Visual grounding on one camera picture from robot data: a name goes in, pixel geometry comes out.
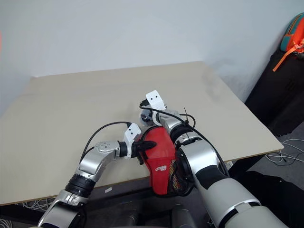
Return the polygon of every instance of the orange strap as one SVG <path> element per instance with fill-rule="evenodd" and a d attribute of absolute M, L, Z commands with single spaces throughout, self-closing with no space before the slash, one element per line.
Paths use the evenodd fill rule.
<path fill-rule="evenodd" d="M 294 52 L 295 50 L 297 50 L 297 49 L 300 49 L 300 50 L 298 51 L 298 53 L 304 52 L 304 39 L 301 40 L 300 45 L 295 44 L 291 49 L 289 49 L 289 50 L 285 53 L 285 55 L 283 55 L 283 57 L 282 57 L 281 60 L 278 62 L 278 64 L 275 66 L 275 68 L 272 69 L 272 71 L 275 72 L 275 71 L 279 68 L 279 66 L 282 64 L 282 62 L 286 59 L 286 57 L 287 57 L 289 54 L 293 53 L 293 52 Z"/>

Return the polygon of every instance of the white cable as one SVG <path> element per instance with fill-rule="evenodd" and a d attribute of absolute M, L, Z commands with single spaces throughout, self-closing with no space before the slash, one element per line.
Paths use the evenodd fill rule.
<path fill-rule="evenodd" d="M 267 154 L 267 156 L 269 157 L 275 157 L 275 158 L 290 158 L 290 159 L 294 159 L 294 160 L 297 160 L 299 162 L 304 162 L 303 160 L 300 160 L 298 158 L 295 158 L 295 157 L 287 157 L 287 156 L 279 156 L 279 155 L 270 155 L 270 154 Z"/>
<path fill-rule="evenodd" d="M 42 199 L 42 200 L 39 199 L 39 200 L 35 200 L 35 201 L 32 201 L 32 202 L 23 202 L 22 206 L 25 207 L 25 208 L 32 209 L 32 210 L 46 211 L 48 209 L 49 205 L 52 204 L 54 199 L 55 199 L 55 197 L 48 198 L 48 199 Z"/>
<path fill-rule="evenodd" d="M 285 140 L 285 141 L 282 142 L 282 144 L 291 146 L 291 147 L 293 147 L 293 148 L 295 148 L 295 149 L 301 151 L 301 153 L 304 153 L 304 151 L 301 150 L 300 148 L 298 148 L 298 147 L 296 147 L 296 146 L 293 146 L 293 145 L 291 145 L 291 144 L 286 143 L 287 141 L 302 141 L 302 142 L 304 142 L 304 140 L 302 140 L 302 139 L 287 139 L 287 140 Z M 280 162 L 283 161 L 283 158 L 289 158 L 289 159 L 297 160 L 297 161 L 299 161 L 299 162 L 304 162 L 303 160 L 300 160 L 300 159 L 298 159 L 298 158 L 295 158 L 295 157 L 291 156 L 290 154 L 283 153 L 282 151 L 279 151 L 279 153 L 280 153 L 280 155 L 266 154 L 265 157 L 266 157 L 268 160 L 270 160 L 271 162 L 273 162 L 273 163 L 280 163 Z M 280 159 L 279 161 L 274 161 L 274 160 L 270 159 L 269 157 L 277 157 L 277 158 L 281 158 L 281 159 Z"/>
<path fill-rule="evenodd" d="M 303 139 L 287 139 L 287 140 L 283 141 L 282 143 L 285 143 L 285 142 L 291 141 L 291 140 L 294 140 L 294 141 L 303 141 L 304 142 Z"/>
<path fill-rule="evenodd" d="M 3 228 L 13 228 L 13 224 L 11 221 L 0 219 L 0 227 Z"/>

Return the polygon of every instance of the cable bundle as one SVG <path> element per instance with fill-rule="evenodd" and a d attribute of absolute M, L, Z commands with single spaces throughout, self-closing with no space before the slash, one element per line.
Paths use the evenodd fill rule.
<path fill-rule="evenodd" d="M 20 204 L 17 204 L 17 205 L 23 206 L 25 208 L 32 209 L 32 210 L 46 211 L 48 209 L 48 207 L 52 204 L 54 199 L 55 199 L 55 197 L 46 198 L 46 199 L 42 199 L 42 200 L 38 199 L 38 200 L 35 200 L 35 201 L 24 202 L 24 203 L 20 203 Z"/>
<path fill-rule="evenodd" d="M 266 157 L 268 160 L 270 160 L 271 162 L 273 162 L 273 163 L 274 163 L 275 165 L 277 165 L 277 166 L 291 165 L 291 164 L 293 164 L 295 161 L 304 162 L 304 160 L 298 159 L 299 155 L 302 154 L 302 153 L 304 153 L 304 150 L 301 150 L 300 148 L 298 148 L 298 147 L 296 147 L 296 146 L 294 146 L 294 145 L 291 145 L 291 144 L 289 144 L 289 143 L 286 143 L 287 141 L 302 141 L 302 142 L 304 142 L 304 140 L 302 140 L 302 139 L 287 139 L 287 140 L 285 140 L 285 141 L 282 142 L 283 145 L 291 146 L 291 147 L 293 147 L 293 148 L 299 150 L 300 153 L 298 153 L 298 154 L 294 157 L 294 156 L 292 156 L 292 155 L 290 155 L 290 154 L 288 154 L 288 153 L 283 153 L 282 151 L 279 151 L 279 152 L 274 152 L 274 153 L 277 154 L 277 155 L 266 154 L 265 157 Z M 280 158 L 280 160 L 275 161 L 275 160 L 272 160 L 271 157 L 272 157 L 272 158 Z M 287 161 L 286 161 L 286 158 L 292 159 L 293 161 L 292 161 L 291 163 L 289 163 L 289 164 L 278 164 L 278 163 L 281 163 L 281 162 L 283 162 L 283 161 L 287 162 Z"/>
<path fill-rule="evenodd" d="M 13 224 L 11 221 L 0 219 L 0 227 L 1 228 L 13 228 Z"/>

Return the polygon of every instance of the orange backpack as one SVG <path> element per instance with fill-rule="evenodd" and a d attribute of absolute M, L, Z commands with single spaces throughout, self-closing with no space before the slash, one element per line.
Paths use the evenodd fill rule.
<path fill-rule="evenodd" d="M 282 39 L 280 48 L 286 53 L 275 68 L 273 68 L 274 72 L 279 68 L 289 54 L 304 52 L 304 13 L 297 15 L 290 23 Z"/>

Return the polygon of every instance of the gray floor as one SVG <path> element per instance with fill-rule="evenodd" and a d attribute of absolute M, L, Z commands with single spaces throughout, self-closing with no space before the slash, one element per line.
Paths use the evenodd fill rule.
<path fill-rule="evenodd" d="M 287 139 L 302 139 L 304 140 L 304 122 L 299 125 L 291 134 L 287 134 L 281 137 L 278 137 L 280 142 L 283 142 Z M 304 142 L 299 141 L 288 141 L 288 144 L 294 145 L 302 150 L 304 150 Z M 282 152 L 296 156 L 300 151 L 297 149 L 284 145 Z M 298 159 L 304 160 L 304 154 L 298 156 Z M 276 166 L 265 157 L 263 157 L 259 162 L 257 162 L 250 171 L 257 171 L 264 175 L 278 176 L 283 178 L 285 181 L 292 182 L 297 185 L 299 188 L 304 190 L 304 163 L 295 161 L 292 165 L 289 166 Z"/>
<path fill-rule="evenodd" d="M 302 123 L 291 134 L 278 137 L 278 140 L 280 142 L 283 142 L 286 139 L 304 139 L 304 123 Z M 289 141 L 288 143 L 304 150 L 304 142 Z M 298 150 L 290 146 L 285 146 L 282 152 L 288 153 L 292 156 L 296 156 L 299 153 Z M 301 154 L 298 158 L 304 160 L 304 154 Z M 257 162 L 250 170 L 257 171 L 265 175 L 279 176 L 286 181 L 294 183 L 295 185 L 304 190 L 304 163 L 302 162 L 295 161 L 292 165 L 289 166 L 276 166 L 264 157 L 259 162 Z M 168 199 L 150 197 L 143 200 L 135 200 L 133 202 L 125 203 L 118 206 L 90 211 L 88 213 L 88 222 L 86 227 L 111 227 L 115 224 L 116 219 L 127 211 L 136 209 L 143 213 L 149 214 L 169 210 L 174 205 L 179 203 L 183 204 L 185 208 L 187 208 L 191 212 L 193 219 L 199 228 L 207 227 L 206 222 L 208 220 L 208 216 L 196 190 L 193 190 L 192 193 L 187 197 L 175 197 Z M 20 223 L 15 223 L 14 225 L 15 228 L 29 227 L 28 225 L 24 226 Z M 158 219 L 152 219 L 147 223 L 147 225 L 169 227 L 170 219 L 169 216 L 165 216 Z"/>

